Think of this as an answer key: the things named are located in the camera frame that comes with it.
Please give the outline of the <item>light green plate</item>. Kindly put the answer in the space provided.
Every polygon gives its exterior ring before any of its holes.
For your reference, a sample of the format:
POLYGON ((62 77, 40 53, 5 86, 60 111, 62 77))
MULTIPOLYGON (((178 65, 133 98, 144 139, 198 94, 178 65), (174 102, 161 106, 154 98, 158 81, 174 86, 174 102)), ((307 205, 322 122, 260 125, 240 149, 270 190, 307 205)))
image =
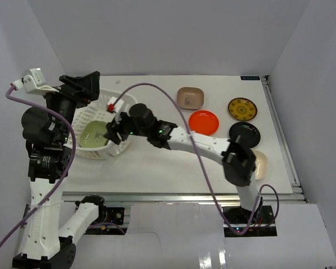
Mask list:
POLYGON ((108 144, 108 139, 104 137, 106 133, 106 123, 98 120, 89 122, 83 129, 79 146, 83 148, 98 148, 108 144))

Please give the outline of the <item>brown square bowl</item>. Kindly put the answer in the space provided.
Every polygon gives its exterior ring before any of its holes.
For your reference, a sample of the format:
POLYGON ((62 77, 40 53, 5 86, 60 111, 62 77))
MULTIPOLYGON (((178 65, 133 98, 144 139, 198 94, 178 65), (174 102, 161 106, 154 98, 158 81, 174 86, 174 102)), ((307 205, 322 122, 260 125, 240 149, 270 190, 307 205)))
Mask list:
POLYGON ((181 109, 198 110, 204 104, 204 92, 197 87, 182 87, 177 91, 176 102, 181 109))

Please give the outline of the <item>orange round plate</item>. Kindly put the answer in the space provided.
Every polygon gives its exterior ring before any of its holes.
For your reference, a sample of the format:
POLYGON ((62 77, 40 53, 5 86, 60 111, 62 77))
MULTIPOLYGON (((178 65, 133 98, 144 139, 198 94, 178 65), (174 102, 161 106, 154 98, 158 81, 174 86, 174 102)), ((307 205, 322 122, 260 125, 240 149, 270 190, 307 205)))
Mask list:
POLYGON ((219 129, 218 117, 209 110, 198 110, 189 117, 189 127, 192 131, 210 136, 219 129))

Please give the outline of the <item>black round plate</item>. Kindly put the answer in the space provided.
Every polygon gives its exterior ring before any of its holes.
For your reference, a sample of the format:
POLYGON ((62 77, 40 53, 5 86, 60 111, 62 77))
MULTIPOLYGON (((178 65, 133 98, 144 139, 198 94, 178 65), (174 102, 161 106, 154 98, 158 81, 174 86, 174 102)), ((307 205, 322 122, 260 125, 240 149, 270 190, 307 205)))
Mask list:
POLYGON ((254 148, 260 143, 261 134, 256 126, 248 122, 237 122, 228 131, 229 138, 233 141, 239 137, 239 143, 249 148, 254 148))

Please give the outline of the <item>cream square plate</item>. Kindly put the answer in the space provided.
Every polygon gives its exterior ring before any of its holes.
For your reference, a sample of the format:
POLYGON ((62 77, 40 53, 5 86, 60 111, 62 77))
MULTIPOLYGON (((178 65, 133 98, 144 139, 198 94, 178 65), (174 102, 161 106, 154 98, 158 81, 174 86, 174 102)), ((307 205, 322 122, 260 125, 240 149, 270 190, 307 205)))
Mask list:
POLYGON ((268 170, 268 158, 264 153, 258 150, 252 149, 256 159, 255 159, 255 179, 256 180, 261 180, 263 179, 268 170))

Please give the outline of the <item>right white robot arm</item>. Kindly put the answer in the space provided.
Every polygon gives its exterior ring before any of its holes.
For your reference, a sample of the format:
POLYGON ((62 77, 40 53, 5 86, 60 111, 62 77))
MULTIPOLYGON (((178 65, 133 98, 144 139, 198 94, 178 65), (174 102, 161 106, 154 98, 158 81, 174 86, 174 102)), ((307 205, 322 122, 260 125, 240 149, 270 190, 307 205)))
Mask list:
POLYGON ((123 112, 117 102, 111 101, 107 110, 114 114, 114 119, 106 125, 108 140, 118 145, 129 136, 140 136, 156 148, 199 154, 215 161, 222 165, 225 179, 238 191, 242 218, 250 224, 261 218, 262 199, 255 180, 256 156, 250 148, 228 138, 188 132, 175 123, 159 120, 142 103, 123 112))

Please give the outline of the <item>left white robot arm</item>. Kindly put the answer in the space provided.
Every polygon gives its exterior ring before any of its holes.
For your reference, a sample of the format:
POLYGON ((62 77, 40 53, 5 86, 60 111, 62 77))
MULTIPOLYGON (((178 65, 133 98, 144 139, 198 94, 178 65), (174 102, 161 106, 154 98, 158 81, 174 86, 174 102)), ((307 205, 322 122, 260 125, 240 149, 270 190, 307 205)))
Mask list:
POLYGON ((98 99, 100 73, 62 75, 59 80, 59 86, 49 86, 41 69, 34 68, 11 85, 14 90, 40 95, 46 102, 45 106, 31 104, 21 118, 29 156, 31 211, 27 238, 12 260, 13 268, 70 268, 81 236, 107 217, 104 199, 87 196, 76 202, 76 211, 66 224, 59 225, 63 183, 76 152, 67 146, 75 140, 71 124, 76 109, 98 99))

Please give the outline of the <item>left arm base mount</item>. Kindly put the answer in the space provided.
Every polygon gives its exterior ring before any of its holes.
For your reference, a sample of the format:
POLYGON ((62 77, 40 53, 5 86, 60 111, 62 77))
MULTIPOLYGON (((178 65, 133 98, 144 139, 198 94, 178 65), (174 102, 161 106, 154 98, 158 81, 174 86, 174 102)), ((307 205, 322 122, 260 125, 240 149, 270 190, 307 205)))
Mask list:
POLYGON ((85 196, 75 202, 76 208, 73 222, 87 226, 85 235, 125 235, 123 227, 125 208, 107 207, 103 197, 98 195, 85 196))

